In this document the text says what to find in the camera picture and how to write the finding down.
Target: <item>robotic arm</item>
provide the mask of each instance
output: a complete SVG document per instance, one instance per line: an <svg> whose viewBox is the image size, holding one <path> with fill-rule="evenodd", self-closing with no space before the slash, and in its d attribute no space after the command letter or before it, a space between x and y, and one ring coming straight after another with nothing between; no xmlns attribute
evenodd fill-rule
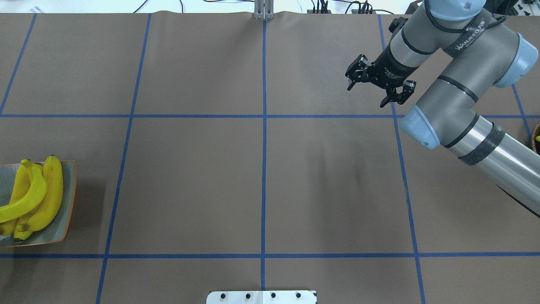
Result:
<svg viewBox="0 0 540 304"><path fill-rule="evenodd" d="M442 145L478 168L540 217L540 155L473 111L492 86L504 88L527 74L538 51L483 9L485 0L424 0L410 19L395 19L389 45L373 62L358 56L347 69L348 90L371 82L389 102L403 104L416 82L407 80L436 50L453 60L406 114L401 129L428 149Z"/></svg>

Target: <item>white metal plate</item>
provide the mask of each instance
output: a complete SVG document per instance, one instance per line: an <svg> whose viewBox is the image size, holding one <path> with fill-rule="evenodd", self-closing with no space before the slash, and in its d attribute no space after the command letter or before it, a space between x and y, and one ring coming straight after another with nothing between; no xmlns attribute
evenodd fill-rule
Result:
<svg viewBox="0 0 540 304"><path fill-rule="evenodd" d="M267 290L211 292L206 304L317 304L317 292L310 290Z"/></svg>

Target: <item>wicker basket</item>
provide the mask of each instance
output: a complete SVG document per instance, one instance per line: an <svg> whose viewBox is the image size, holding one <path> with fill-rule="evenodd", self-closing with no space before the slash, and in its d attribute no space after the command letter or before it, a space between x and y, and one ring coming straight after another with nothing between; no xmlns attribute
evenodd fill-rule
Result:
<svg viewBox="0 0 540 304"><path fill-rule="evenodd" d="M540 154L540 144L537 144L535 138L540 135L540 122L536 124L535 129L532 131L531 148L534 152Z"/></svg>

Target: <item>white floor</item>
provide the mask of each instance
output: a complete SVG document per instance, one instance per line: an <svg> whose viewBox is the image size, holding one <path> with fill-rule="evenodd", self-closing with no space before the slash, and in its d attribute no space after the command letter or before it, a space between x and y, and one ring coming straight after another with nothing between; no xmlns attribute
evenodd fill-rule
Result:
<svg viewBox="0 0 540 304"><path fill-rule="evenodd" d="M388 10L395 14L404 14L413 0L369 0L373 9ZM253 2L237 1L237 0L222 0L218 2L205 2L204 0L181 0L184 6L184 12L240 12L253 11ZM182 12L180 0L89 0L89 1L73 1L73 0L10 0L0 2L0 12L44 12L44 13L127 13L134 12L142 4L138 12L149 13L161 10ZM536 5L522 4L518 2L522 10L518 10L520 15L524 15L524 11L532 15L540 15L540 10ZM334 14L342 14L347 9L348 3L329 0L328 9ZM312 9L312 0L275 0L274 11L292 11L306 13ZM356 9L357 5L353 4L351 9Z"/></svg>

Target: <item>blue joint cap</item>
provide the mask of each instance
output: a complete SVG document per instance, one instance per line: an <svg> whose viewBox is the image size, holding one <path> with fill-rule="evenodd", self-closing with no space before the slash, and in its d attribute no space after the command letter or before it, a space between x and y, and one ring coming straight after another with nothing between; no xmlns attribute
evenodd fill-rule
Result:
<svg viewBox="0 0 540 304"><path fill-rule="evenodd" d="M417 105L414 105L405 115L401 122L401 129L430 150L441 144L437 133Z"/></svg>
<svg viewBox="0 0 540 304"><path fill-rule="evenodd" d="M512 61L506 74L494 84L498 88L505 88L516 83L531 70L538 59L538 50L525 40L520 33L517 34L519 36L519 46L517 47L516 57L514 57L514 61Z"/></svg>
<svg viewBox="0 0 540 304"><path fill-rule="evenodd" d="M430 0L431 14L448 21L463 21L478 15L485 0Z"/></svg>

